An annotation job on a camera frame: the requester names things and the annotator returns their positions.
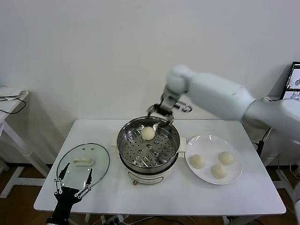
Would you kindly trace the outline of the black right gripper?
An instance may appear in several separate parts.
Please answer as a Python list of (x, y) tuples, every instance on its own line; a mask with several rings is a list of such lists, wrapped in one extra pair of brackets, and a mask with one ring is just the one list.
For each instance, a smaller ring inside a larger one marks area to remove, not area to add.
[(178, 95), (162, 94), (160, 105), (152, 105), (147, 109), (147, 116), (151, 116), (156, 113), (164, 115), (167, 124), (172, 124), (174, 121), (173, 107), (179, 100)]

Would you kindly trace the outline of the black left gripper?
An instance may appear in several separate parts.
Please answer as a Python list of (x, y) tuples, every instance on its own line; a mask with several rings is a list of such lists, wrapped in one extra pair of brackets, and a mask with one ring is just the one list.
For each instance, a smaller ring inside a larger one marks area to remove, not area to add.
[(83, 189), (79, 190), (72, 187), (62, 187), (62, 180), (64, 179), (70, 163), (68, 162), (65, 167), (59, 172), (58, 176), (54, 179), (56, 190), (54, 196), (57, 200), (55, 210), (52, 214), (54, 218), (69, 218), (71, 209), (74, 204), (80, 202), (78, 197), (85, 197), (91, 191), (92, 172), (93, 169), (88, 169), (89, 175), (84, 182)]

